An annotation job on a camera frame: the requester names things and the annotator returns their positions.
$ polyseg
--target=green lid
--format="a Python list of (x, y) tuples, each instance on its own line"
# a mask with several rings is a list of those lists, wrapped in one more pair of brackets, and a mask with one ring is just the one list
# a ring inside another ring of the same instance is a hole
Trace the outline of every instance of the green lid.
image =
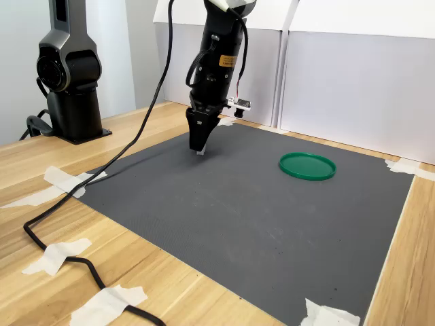
[(335, 175), (334, 162), (310, 153), (289, 153), (279, 160), (282, 171), (304, 180), (326, 180)]

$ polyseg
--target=orange label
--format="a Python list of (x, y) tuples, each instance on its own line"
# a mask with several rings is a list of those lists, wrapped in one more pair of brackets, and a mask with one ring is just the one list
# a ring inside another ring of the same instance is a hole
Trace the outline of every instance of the orange label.
[(219, 66), (226, 68), (233, 68), (236, 66), (236, 56), (220, 56)]

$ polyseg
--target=wooden table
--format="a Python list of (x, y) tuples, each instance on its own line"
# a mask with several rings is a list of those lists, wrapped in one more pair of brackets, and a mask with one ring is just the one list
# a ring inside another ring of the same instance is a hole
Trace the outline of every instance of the wooden table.
[[(174, 103), (158, 105), (141, 138), (126, 155), (187, 132), (185, 110), (183, 105)], [(104, 128), (114, 134), (83, 145), (71, 145), (55, 137), (35, 137), (0, 147), (0, 206), (47, 188), (49, 184), (43, 177), (50, 165), (70, 175), (103, 165), (133, 139), (144, 115), (142, 109), (105, 119)], [(287, 135), (389, 160), (399, 159), (292, 132)], [(435, 166), (422, 164), (422, 168), (435, 172)], [(89, 270), (81, 264), (66, 263), (53, 277), (44, 272), (21, 274), (42, 254), (22, 225), (58, 199), (38, 207), (0, 209), (0, 325), (68, 325), (71, 313), (99, 291)], [(34, 231), (47, 244), (90, 239), (92, 246), (80, 257), (94, 263), (107, 286), (142, 286), (149, 299), (139, 307), (159, 316), (167, 325), (281, 324), (76, 199), (36, 225)], [(415, 177), (366, 325), (435, 325), (434, 308), (434, 182)], [(113, 322), (113, 325), (136, 324), (148, 323), (128, 312)]]

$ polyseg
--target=white cardboard box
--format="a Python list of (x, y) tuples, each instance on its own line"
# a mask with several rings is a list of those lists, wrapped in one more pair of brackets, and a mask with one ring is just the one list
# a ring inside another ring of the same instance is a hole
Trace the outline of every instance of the white cardboard box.
[(435, 1), (304, 0), (279, 126), (435, 164)]
[[(162, 67), (168, 49), (168, 2), (169, 0), (160, 0), (154, 16)], [(253, 12), (247, 17), (249, 49), (239, 96), (251, 101), (252, 109), (245, 112), (244, 120), (266, 126), (277, 124), (287, 31), (297, 5), (298, 0), (258, 0)], [(185, 80), (192, 61), (199, 53), (206, 17), (203, 0), (174, 2), (173, 55), (163, 88), (164, 97), (168, 101), (190, 105), (190, 88), (185, 85)], [(242, 55), (243, 44), (228, 97), (235, 96)], [(224, 110), (226, 115), (233, 113), (234, 109)]]

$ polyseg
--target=wire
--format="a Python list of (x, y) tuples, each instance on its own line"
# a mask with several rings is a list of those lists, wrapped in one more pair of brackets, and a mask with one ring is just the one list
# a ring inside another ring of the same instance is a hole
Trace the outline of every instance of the wire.
[[(39, 77), (36, 78), (36, 84), (38, 84), (38, 87), (41, 90), (41, 93), (45, 96), (45, 98), (47, 98), (48, 93), (47, 93), (46, 89), (44, 88), (44, 85), (42, 84), (41, 78), (39, 78)], [(48, 112), (48, 110), (45, 109), (45, 110), (42, 110), (41, 112), (38, 113), (38, 117), (42, 117), (45, 113), (50, 115), (50, 112)], [(18, 141), (22, 141), (22, 140), (26, 139), (26, 137), (28, 135), (29, 135), (29, 129), (27, 129), (24, 132), (24, 134), (22, 134), (22, 136), (20, 137), (20, 139)]]
[[(45, 113), (47, 113), (48, 115), (50, 115), (50, 112), (47, 109), (42, 110), (41, 112), (38, 113), (38, 117), (42, 117)], [(22, 136), (20, 137), (20, 139), (18, 141), (22, 141), (24, 139), (26, 139), (26, 137), (29, 135), (29, 129), (27, 129), (24, 134), (22, 134)]]
[(228, 11), (236, 17), (236, 19), (241, 23), (242, 25), (242, 29), (243, 29), (243, 34), (245, 35), (245, 49), (243, 51), (243, 62), (242, 62), (242, 67), (240, 69), (240, 73), (239, 73), (239, 79), (237, 80), (237, 86), (236, 86), (236, 94), (237, 94), (237, 98), (239, 97), (239, 83), (240, 83), (240, 79), (243, 76), (243, 73), (245, 72), (245, 66), (246, 66), (246, 56), (247, 56), (247, 46), (248, 46), (248, 35), (247, 35), (247, 28), (246, 28), (246, 24), (245, 21), (243, 20), (243, 18), (235, 12), (235, 10), (233, 10), (232, 8), (228, 8)]
[[(145, 118), (143, 119), (142, 125), (136, 135), (136, 137), (114, 158), (112, 158), (106, 165), (102, 166), (95, 174), (93, 174), (91, 177), (87, 178), (87, 180), (81, 182), (80, 184), (76, 185), (64, 198), (59, 200), (55, 205), (50, 207), (48, 210), (43, 212), (42, 214), (36, 216), (34, 219), (31, 219), (30, 221), (26, 222), (23, 226), (25, 232), (31, 237), (31, 239), (41, 248), (42, 250), (46, 250), (47, 246), (36, 236), (36, 234), (31, 230), (30, 226), (38, 221), (41, 221), (45, 217), (50, 216), (53, 212), (55, 212), (57, 209), (59, 209), (64, 203), (66, 203), (73, 195), (76, 193), (78, 189), (81, 187), (84, 187), (88, 183), (90, 183), (92, 180), (94, 180), (96, 177), (98, 177), (104, 170), (106, 170), (109, 166), (111, 166), (118, 158), (120, 158), (130, 147), (132, 147), (141, 136), (143, 129), (145, 128), (145, 125), (147, 124), (148, 118), (150, 117), (150, 114), (152, 112), (152, 109), (154, 108), (154, 105), (156, 104), (158, 93), (160, 92), (160, 89), (162, 88), (163, 81), (166, 78), (166, 75), (168, 73), (169, 65), (171, 63), (171, 55), (172, 55), (172, 40), (173, 40), (173, 26), (172, 26), (172, 5), (174, 0), (169, 1), (168, 5), (168, 21), (169, 21), (169, 47), (168, 47), (168, 54), (167, 54), (167, 61), (166, 65), (164, 67), (164, 71), (162, 74), (162, 77), (160, 78), (160, 81), (158, 82), (156, 92), (154, 94), (154, 98), (152, 99), (150, 108), (148, 109)], [(80, 257), (67, 257), (65, 261), (70, 261), (74, 263), (82, 263), (86, 264), (92, 274), (92, 277), (97, 282), (97, 285), (100, 289), (104, 289), (106, 286), (104, 282), (101, 280), (101, 277), (98, 275), (97, 270), (95, 269), (92, 262), (90, 262), (86, 258), (80, 258)], [(133, 307), (133, 306), (127, 306), (126, 311), (132, 312), (133, 314), (136, 314), (137, 316), (141, 316), (151, 322), (153, 322), (157, 326), (165, 326), (165, 323), (161, 321), (158, 317), (153, 316), (152, 314), (141, 310), (139, 308)]]
[(192, 75), (195, 72), (195, 70), (196, 70), (197, 66), (199, 65), (199, 63), (201, 62), (201, 60), (206, 55), (211, 54), (214, 50), (216, 50), (216, 42), (214, 39), (212, 39), (211, 44), (210, 44), (210, 48), (208, 50), (202, 50), (201, 52), (199, 52), (198, 55), (196, 56), (196, 58), (193, 60), (192, 64), (190, 65), (188, 75), (186, 76), (186, 85), (187, 86), (192, 88), (201, 82), (201, 80), (199, 80), (196, 83), (191, 84), (190, 80), (192, 79)]

